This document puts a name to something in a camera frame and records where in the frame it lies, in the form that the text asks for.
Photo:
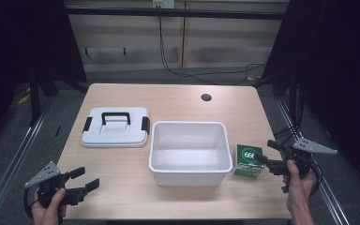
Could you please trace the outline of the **person's right hand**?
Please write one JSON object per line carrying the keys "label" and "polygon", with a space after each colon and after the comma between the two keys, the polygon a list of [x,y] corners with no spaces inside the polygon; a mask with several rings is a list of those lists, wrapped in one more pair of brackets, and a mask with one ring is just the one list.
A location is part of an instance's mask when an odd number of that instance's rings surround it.
{"label": "person's right hand", "polygon": [[299,170],[293,160],[287,161],[289,175],[283,176],[283,183],[288,185],[287,207],[291,212],[309,209],[308,200],[314,185],[313,172],[309,171],[304,178],[300,177]]}

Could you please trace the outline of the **white wall socket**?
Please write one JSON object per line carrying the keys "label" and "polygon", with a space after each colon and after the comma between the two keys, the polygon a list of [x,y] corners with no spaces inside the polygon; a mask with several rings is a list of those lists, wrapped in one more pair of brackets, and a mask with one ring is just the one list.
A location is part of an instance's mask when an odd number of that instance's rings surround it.
{"label": "white wall socket", "polygon": [[153,8],[175,8],[174,0],[152,0]]}

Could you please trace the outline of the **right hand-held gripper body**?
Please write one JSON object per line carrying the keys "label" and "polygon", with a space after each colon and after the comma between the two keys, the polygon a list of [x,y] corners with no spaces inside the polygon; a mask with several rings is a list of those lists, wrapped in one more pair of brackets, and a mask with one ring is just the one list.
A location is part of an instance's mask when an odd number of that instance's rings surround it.
{"label": "right hand-held gripper body", "polygon": [[302,138],[292,146],[286,147],[289,149],[289,154],[279,152],[282,160],[267,160],[266,167],[273,175],[289,175],[287,161],[293,160],[299,170],[300,177],[304,178],[312,167],[311,158],[313,154],[336,155],[338,153],[336,149],[326,147],[306,138]]}

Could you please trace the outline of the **black curtain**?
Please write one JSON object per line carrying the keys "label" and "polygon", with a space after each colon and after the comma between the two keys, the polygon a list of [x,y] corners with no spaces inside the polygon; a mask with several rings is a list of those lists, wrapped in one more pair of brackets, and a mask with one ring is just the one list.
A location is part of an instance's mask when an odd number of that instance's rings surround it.
{"label": "black curtain", "polygon": [[0,123],[20,83],[87,81],[64,0],[0,0]]}
{"label": "black curtain", "polygon": [[296,81],[360,172],[360,0],[289,0],[264,78]]}

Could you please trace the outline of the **black horizontal frame bar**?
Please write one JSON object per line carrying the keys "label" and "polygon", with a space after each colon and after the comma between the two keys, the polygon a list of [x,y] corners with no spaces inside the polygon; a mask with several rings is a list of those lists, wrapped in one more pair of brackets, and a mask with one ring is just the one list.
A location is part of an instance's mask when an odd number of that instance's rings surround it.
{"label": "black horizontal frame bar", "polygon": [[198,9],[120,8],[120,7],[66,7],[67,14],[113,15],[113,16],[156,16],[214,19],[276,20],[290,18],[286,13],[242,12]]}

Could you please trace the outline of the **person's left hand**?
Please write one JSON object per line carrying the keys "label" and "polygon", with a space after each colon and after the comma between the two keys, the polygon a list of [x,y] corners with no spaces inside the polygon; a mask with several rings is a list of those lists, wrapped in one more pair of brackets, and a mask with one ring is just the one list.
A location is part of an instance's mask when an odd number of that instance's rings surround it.
{"label": "person's left hand", "polygon": [[61,205],[66,190],[60,188],[52,197],[52,201],[47,208],[44,208],[38,200],[38,192],[35,191],[34,203],[31,206],[34,225],[59,225],[59,218],[64,218],[67,207]]}

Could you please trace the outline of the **metal floor rail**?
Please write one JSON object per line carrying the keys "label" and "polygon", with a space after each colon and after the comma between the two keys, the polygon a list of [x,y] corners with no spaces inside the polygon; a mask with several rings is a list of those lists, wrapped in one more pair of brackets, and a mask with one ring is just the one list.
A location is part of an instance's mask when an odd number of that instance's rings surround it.
{"label": "metal floor rail", "polygon": [[30,103],[23,105],[15,103],[9,107],[0,129],[0,207],[52,102],[50,98],[42,102],[35,121],[32,120]]}
{"label": "metal floor rail", "polygon": [[[291,137],[295,141],[301,140],[303,138],[303,134],[293,122],[290,109],[282,97],[277,98],[277,105],[287,123],[287,126],[291,130]],[[335,196],[333,190],[330,188],[325,177],[322,178],[322,181],[320,183],[320,192],[335,223],[337,225],[350,225],[349,220],[343,212],[342,206],[338,202],[338,198]]]}

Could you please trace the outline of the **green and white carton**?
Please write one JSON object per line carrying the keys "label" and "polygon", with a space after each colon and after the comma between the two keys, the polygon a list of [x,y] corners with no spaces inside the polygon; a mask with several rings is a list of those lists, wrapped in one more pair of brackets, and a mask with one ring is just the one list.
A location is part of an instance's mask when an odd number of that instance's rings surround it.
{"label": "green and white carton", "polygon": [[257,178],[264,168],[264,165],[255,159],[255,155],[261,155],[261,147],[237,144],[234,150],[233,171],[234,175]]}

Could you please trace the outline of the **white plastic storage box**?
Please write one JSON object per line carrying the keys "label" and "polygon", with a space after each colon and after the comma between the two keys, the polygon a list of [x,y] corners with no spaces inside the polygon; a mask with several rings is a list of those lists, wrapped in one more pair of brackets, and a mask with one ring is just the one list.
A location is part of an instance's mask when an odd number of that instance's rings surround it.
{"label": "white plastic storage box", "polygon": [[159,186],[219,186],[233,169],[220,122],[158,121],[151,138],[149,169]]}

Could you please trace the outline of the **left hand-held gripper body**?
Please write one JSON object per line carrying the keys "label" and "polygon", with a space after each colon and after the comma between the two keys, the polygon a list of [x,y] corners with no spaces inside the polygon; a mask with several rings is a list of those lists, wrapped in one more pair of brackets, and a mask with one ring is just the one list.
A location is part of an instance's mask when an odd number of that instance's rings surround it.
{"label": "left hand-held gripper body", "polygon": [[[30,207],[28,203],[28,191],[30,187],[37,186],[38,200],[43,207],[48,207],[52,201],[53,195],[64,188],[66,182],[71,179],[70,172],[61,172],[54,162],[49,162],[33,178],[24,185],[23,204]],[[77,205],[84,200],[88,191],[85,187],[76,187],[66,190],[61,205]]]}

